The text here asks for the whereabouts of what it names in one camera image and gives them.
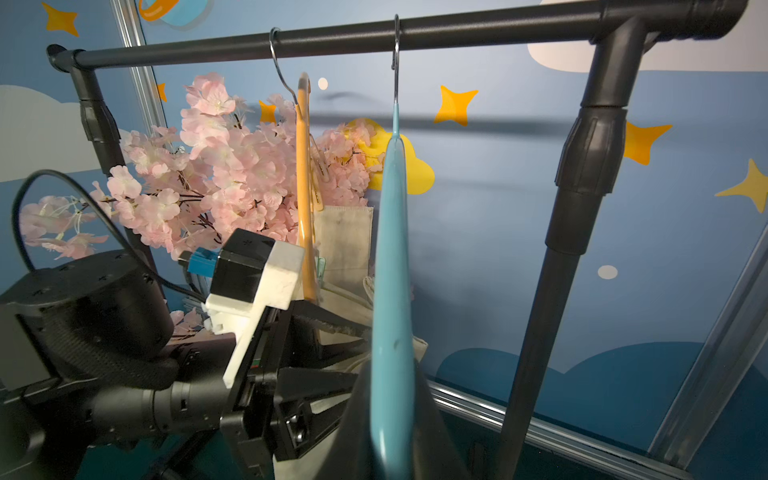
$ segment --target white cloud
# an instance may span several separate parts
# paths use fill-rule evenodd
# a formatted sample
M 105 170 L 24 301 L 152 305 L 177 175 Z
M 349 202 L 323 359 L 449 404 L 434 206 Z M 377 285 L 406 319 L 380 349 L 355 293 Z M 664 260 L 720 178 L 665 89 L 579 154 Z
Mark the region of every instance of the white cloud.
M 577 0 L 543 0 L 542 4 Z M 673 40 L 655 45 L 643 57 L 641 70 L 768 71 L 768 0 L 750 0 L 733 30 L 714 41 Z M 529 44 L 538 63 L 554 70 L 587 72 L 594 46 L 587 41 Z
M 0 181 L 25 178 L 41 168 L 65 173 L 99 168 L 80 122 L 80 104 L 61 103 L 30 88 L 0 85 L 0 145 Z

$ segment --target black cable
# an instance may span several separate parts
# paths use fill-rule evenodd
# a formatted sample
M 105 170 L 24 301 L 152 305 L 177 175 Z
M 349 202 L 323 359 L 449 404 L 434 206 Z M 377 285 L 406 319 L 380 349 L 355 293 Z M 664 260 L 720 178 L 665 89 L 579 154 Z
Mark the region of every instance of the black cable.
M 194 285 L 194 281 L 192 280 L 192 274 L 190 273 L 190 271 L 187 270 L 186 268 L 182 268 L 182 270 L 184 271 L 184 280 L 187 281 L 187 285 L 190 286 L 193 292 L 199 293 L 200 295 L 202 295 L 202 292 L 200 291 L 200 289 L 198 289 Z
M 131 245 L 128 243 L 128 241 L 125 239 L 123 234 L 118 230 L 118 228 L 112 223 L 112 220 L 107 216 L 107 214 L 98 206 L 98 203 L 91 197 L 91 195 L 88 194 L 87 191 L 83 187 L 80 186 L 80 184 L 76 181 L 74 181 L 71 177 L 69 177 L 66 174 L 63 174 L 60 171 L 56 170 L 37 170 L 36 172 L 33 172 L 32 174 L 27 177 L 26 180 L 24 180 L 24 183 L 19 187 L 18 193 L 16 194 L 16 198 L 13 199 L 13 206 L 11 207 L 11 213 L 12 213 L 12 226 L 13 226 L 13 240 L 16 242 L 16 248 L 18 248 L 19 255 L 22 256 L 22 260 L 24 261 L 24 265 L 26 265 L 27 270 L 30 272 L 35 270 L 35 266 L 32 264 L 32 260 L 29 258 L 29 253 L 27 252 L 27 247 L 24 244 L 24 240 L 22 239 L 22 228 L 19 223 L 19 216 L 20 211 L 22 207 L 22 201 L 24 201 L 24 196 L 27 194 L 27 191 L 29 190 L 29 187 L 32 185 L 32 183 L 37 180 L 40 177 L 44 176 L 50 176 L 50 177 L 56 177 L 59 180 L 64 181 L 67 185 L 72 187 L 74 191 L 76 191 L 81 198 L 84 198 L 88 201 L 88 204 L 91 205 L 94 209 L 94 213 L 97 217 L 99 217 L 99 220 L 101 220 L 104 225 L 107 227 L 107 230 L 114 236 L 115 240 L 118 241 L 118 243 L 125 249 L 125 251 L 130 255 L 136 262 L 139 264 L 141 269 L 149 275 L 152 279 L 156 280 L 160 283 L 160 285 L 163 285 L 175 292 L 183 293 L 184 295 L 191 296 L 192 298 L 199 300 L 201 303 L 205 303 L 205 297 L 201 295 L 198 292 L 193 292 L 191 290 L 187 290 L 181 286 L 176 285 L 175 283 L 171 283 L 168 280 L 164 279 L 162 276 L 158 275 L 157 272 L 152 270 L 150 266 L 148 266 L 142 259 L 139 257 L 138 253 L 136 253 L 136 250 L 131 247 Z

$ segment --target clothes rack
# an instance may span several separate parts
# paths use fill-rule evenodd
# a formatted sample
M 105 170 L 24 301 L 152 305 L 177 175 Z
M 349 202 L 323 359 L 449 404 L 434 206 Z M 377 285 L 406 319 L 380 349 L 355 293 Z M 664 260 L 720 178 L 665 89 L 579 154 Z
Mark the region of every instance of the clothes rack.
M 515 473 L 528 423 L 580 256 L 586 252 L 602 197 L 613 190 L 624 150 L 628 105 L 642 55 L 654 43 L 715 39 L 739 21 L 746 0 L 589 0 L 400 20 L 402 51 L 588 40 L 597 45 L 581 110 L 565 141 L 558 192 L 515 382 L 501 433 L 498 478 Z M 50 45 L 59 71 L 71 74 L 84 129 L 108 173 L 124 164 L 119 133 L 94 73 L 98 68 L 272 58 L 261 33 L 97 51 Z M 281 31 L 281 58 L 392 51 L 391 20 Z M 141 245 L 134 239 L 137 248 Z

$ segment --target metal hanger hook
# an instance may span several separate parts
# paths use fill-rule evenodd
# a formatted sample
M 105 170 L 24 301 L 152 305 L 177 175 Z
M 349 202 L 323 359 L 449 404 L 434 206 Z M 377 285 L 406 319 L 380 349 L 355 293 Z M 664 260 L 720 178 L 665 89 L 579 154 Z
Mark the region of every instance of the metal hanger hook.
M 277 54 L 275 53 L 274 38 L 275 38 L 275 34 L 278 31 L 280 31 L 278 27 L 274 27 L 272 28 L 272 30 L 270 30 L 270 51 L 272 51 L 272 59 L 275 62 L 275 69 L 277 70 L 277 76 L 280 77 L 280 81 L 283 82 L 283 86 L 290 92 L 291 96 L 293 97 L 293 104 L 296 105 L 296 109 L 299 111 L 299 116 L 301 116 L 301 118 L 304 118 L 304 115 L 301 113 L 301 107 L 299 106 L 299 99 L 296 98 L 296 92 L 293 91 L 293 89 L 288 86 L 285 78 L 283 78 L 283 72 L 280 71 L 280 66 L 277 64 Z
M 395 15 L 395 51 L 392 53 L 392 70 L 395 71 L 395 103 L 397 103 L 398 76 L 400 73 L 400 17 Z

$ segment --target blue connector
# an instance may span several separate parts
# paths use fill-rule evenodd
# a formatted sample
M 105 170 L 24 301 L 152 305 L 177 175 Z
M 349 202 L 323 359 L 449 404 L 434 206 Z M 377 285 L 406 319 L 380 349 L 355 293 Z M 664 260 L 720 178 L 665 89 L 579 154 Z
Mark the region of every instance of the blue connector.
M 219 260 L 218 252 L 212 252 L 200 247 L 190 256 L 187 271 L 194 275 L 214 278 L 214 270 L 216 269 L 217 260 Z

